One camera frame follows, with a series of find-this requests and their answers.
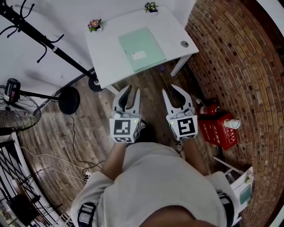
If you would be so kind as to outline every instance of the electric fan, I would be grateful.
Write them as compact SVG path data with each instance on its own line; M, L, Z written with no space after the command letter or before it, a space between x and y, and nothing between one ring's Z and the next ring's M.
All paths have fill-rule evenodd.
M20 82L13 78L6 86L0 85L0 134L29 129L40 120L40 108L30 96L57 101L64 114L73 114L80 104L79 92L74 87L63 88L59 97L22 91L20 87Z

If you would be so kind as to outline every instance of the fan guard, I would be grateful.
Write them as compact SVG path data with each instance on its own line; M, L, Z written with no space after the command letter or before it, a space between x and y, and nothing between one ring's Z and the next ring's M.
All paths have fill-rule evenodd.
M29 96L20 95L17 102L4 100L6 86L0 85L0 128L19 132L34 126L41 117L37 103Z

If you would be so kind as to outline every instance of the black wrist strap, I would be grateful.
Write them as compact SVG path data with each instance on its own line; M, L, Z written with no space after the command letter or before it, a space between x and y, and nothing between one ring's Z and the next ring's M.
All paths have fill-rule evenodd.
M85 203L81 206L78 214L79 227L91 227L96 206L93 203Z
M218 196L226 212L227 227L231 227L233 226L234 215L235 215L233 202L231 198L225 193L218 193Z

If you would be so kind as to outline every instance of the potted flower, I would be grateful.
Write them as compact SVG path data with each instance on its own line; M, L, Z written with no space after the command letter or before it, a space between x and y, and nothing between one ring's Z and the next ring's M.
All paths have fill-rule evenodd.
M155 2L147 2L145 4L145 12L149 12L150 15L157 15L158 14L158 5Z
M90 23L88 24L89 27L89 31L93 32L93 31L101 31L102 30L102 19L99 20L92 20L90 21Z

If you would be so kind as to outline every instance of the desk leg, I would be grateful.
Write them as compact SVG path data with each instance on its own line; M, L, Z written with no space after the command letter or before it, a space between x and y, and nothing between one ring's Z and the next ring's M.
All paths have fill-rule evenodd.
M183 65L188 61L188 59L191 57L191 55L187 55L179 59L178 63L176 64L175 68L173 71L170 73L172 77L174 77L178 71L183 67Z
M117 95L119 93L118 90L116 90L115 87L113 87L112 85L109 85L106 87L106 89L110 90L112 93L114 93L115 95Z

